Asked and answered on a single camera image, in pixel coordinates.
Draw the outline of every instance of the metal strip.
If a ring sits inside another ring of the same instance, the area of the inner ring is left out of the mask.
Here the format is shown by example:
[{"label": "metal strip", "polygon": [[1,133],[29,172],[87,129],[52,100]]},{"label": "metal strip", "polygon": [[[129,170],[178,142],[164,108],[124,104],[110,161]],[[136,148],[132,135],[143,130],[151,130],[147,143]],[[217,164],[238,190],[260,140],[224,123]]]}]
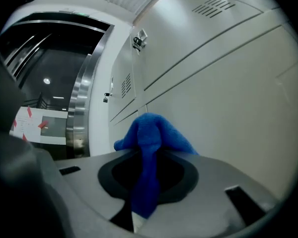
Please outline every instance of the metal strip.
[{"label": "metal strip", "polygon": [[94,30],[94,31],[97,31],[97,32],[101,32],[101,33],[108,32],[108,30],[107,31],[104,31],[104,30],[101,30],[101,29],[99,29],[97,27],[92,27],[92,26],[88,26],[88,25],[83,25],[83,24],[69,22],[69,21],[62,21],[62,20],[29,20],[29,21],[22,21],[22,22],[15,23],[12,26],[18,26],[18,25],[24,25],[24,24],[31,24],[31,23],[56,23],[56,24],[65,24],[65,25],[73,25],[73,26],[85,27],[85,28],[88,28],[88,29],[91,29],[91,30]]},{"label": "metal strip", "polygon": [[39,43],[37,43],[24,57],[22,57],[17,64],[14,66],[14,68],[11,70],[11,74],[14,75],[14,77],[17,77],[20,74],[20,69],[23,67],[24,62],[26,62],[32,55],[35,53],[39,46],[52,34],[49,34],[45,38],[43,38]]},{"label": "metal strip", "polygon": [[90,94],[99,58],[113,29],[114,26],[111,25],[98,42],[81,80],[74,112],[73,145],[75,156],[90,156],[88,143]]},{"label": "metal strip", "polygon": [[30,41],[34,38],[35,35],[31,36],[25,43],[23,43],[20,48],[18,48],[17,50],[15,50],[14,52],[12,52],[7,59],[4,61],[4,64],[6,66],[9,66],[11,61],[14,59],[14,57],[21,51],[21,49]]},{"label": "metal strip", "polygon": [[81,80],[83,78],[85,69],[90,61],[90,58],[91,58],[91,54],[88,54],[78,71],[77,78],[74,83],[70,103],[69,103],[68,117],[66,121],[66,146],[68,146],[67,151],[73,151],[73,147],[74,147],[73,131],[74,131],[75,105],[77,101],[77,95],[81,84]]}]

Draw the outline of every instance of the white wall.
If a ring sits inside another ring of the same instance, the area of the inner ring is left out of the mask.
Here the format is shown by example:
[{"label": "white wall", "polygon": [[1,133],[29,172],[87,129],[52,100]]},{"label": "white wall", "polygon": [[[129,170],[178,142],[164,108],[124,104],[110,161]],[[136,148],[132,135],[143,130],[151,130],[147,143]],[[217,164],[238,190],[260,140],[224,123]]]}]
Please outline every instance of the white wall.
[{"label": "white wall", "polygon": [[104,93],[109,91],[112,65],[132,28],[131,24],[127,21],[123,21],[103,12],[104,10],[111,12],[120,11],[121,15],[128,20],[131,16],[127,11],[122,11],[122,8],[115,6],[114,4],[107,4],[107,8],[105,8],[103,2],[98,0],[35,0],[32,3],[28,3],[18,8],[11,15],[2,30],[5,31],[16,21],[34,12],[59,10],[77,11],[89,14],[91,18],[115,25],[100,58],[90,97],[88,136],[90,154],[92,156],[110,152],[108,103],[104,103],[103,98]]}]

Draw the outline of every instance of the blue cloth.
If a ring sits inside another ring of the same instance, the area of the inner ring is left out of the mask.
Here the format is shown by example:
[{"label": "blue cloth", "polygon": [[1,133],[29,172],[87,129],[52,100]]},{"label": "blue cloth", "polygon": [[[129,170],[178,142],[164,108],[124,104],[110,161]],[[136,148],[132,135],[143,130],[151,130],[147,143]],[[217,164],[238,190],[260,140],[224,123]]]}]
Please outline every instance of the blue cloth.
[{"label": "blue cloth", "polygon": [[197,154],[170,122],[152,113],[136,118],[126,136],[115,142],[114,148],[116,151],[128,148],[140,148],[142,151],[143,171],[131,191],[131,207],[133,212],[146,219],[154,212],[160,193],[156,178],[156,151],[164,148]]}]

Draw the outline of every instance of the ventilation slot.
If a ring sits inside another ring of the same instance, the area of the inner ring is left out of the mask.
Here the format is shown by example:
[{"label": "ventilation slot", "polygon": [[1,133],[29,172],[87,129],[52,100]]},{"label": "ventilation slot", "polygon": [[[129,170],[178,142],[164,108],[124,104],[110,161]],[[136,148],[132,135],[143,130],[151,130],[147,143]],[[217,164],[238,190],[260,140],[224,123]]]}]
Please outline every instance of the ventilation slot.
[{"label": "ventilation slot", "polygon": [[131,89],[131,80],[130,80],[130,73],[129,73],[121,85],[121,98],[124,98],[130,89]]},{"label": "ventilation slot", "polygon": [[195,7],[192,11],[194,13],[204,15],[205,17],[213,18],[224,10],[227,10],[235,4],[223,0],[207,0],[204,4]]}]

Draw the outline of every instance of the ceiling light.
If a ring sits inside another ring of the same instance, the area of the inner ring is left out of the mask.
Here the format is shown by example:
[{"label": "ceiling light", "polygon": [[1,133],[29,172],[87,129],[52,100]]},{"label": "ceiling light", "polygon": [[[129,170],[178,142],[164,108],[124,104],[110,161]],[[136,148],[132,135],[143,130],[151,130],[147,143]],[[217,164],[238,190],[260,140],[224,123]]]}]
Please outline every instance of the ceiling light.
[{"label": "ceiling light", "polygon": [[51,83],[51,81],[48,78],[44,78],[43,82],[46,83],[47,85],[49,85]]}]

